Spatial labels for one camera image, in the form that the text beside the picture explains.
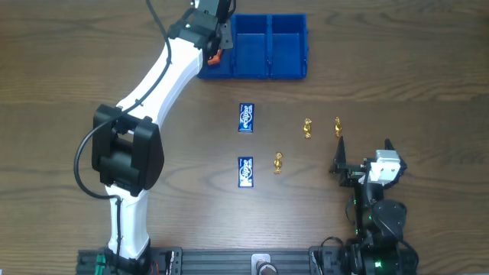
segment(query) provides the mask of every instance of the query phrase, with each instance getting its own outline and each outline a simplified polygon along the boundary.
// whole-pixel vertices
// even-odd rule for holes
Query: wooden tabletop
[[[167,28],[188,8],[154,5]],[[407,162],[386,197],[409,209],[404,233],[419,273],[488,272],[489,2],[241,0],[237,12],[307,13],[309,75],[190,82],[161,131],[152,245],[308,248],[353,238],[352,190],[328,174],[339,116],[349,162],[373,157],[385,138]],[[125,97],[162,46],[143,1],[0,2],[3,274],[74,273],[79,249],[106,244],[108,202],[76,186],[73,157],[99,104]],[[251,135],[237,132],[240,102],[255,104]],[[89,151],[82,177],[103,193]],[[237,187],[243,155],[254,157],[253,189]]]

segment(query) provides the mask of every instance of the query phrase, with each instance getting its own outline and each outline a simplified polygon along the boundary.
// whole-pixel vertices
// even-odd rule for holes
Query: blue snack bar
[[[253,133],[254,104],[241,103],[239,105],[239,129],[240,133]]]
[[[253,157],[239,157],[238,165],[238,187],[253,187]]]

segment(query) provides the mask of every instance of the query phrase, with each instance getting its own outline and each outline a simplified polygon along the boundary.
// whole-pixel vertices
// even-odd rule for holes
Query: red object
[[[217,54],[211,58],[209,58],[209,60],[207,60],[207,64],[208,65],[217,65],[219,63],[221,63],[221,56],[222,56],[222,52],[224,50],[218,50],[217,51]]]

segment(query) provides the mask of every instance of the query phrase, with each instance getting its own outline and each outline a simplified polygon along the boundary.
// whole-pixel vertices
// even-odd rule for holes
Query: blue container
[[[303,79],[309,47],[306,15],[233,15],[234,47],[202,79]]]

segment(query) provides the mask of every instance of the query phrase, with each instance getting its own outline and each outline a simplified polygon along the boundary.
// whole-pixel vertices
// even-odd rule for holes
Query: robotic arm
[[[221,27],[232,15],[230,4],[231,0],[194,2],[195,8],[170,27],[169,45],[136,89],[116,108],[101,105],[95,113],[93,127],[102,126],[93,134],[92,167],[100,173],[100,181],[112,197],[112,236],[105,257],[109,265],[125,272],[140,274],[149,269],[147,201],[164,164],[160,129],[183,87],[199,73],[204,62],[220,48],[232,45],[221,47]],[[171,49],[171,64],[153,92],[134,108],[162,75],[169,54],[166,47]],[[124,134],[133,134],[133,141],[121,138]]]

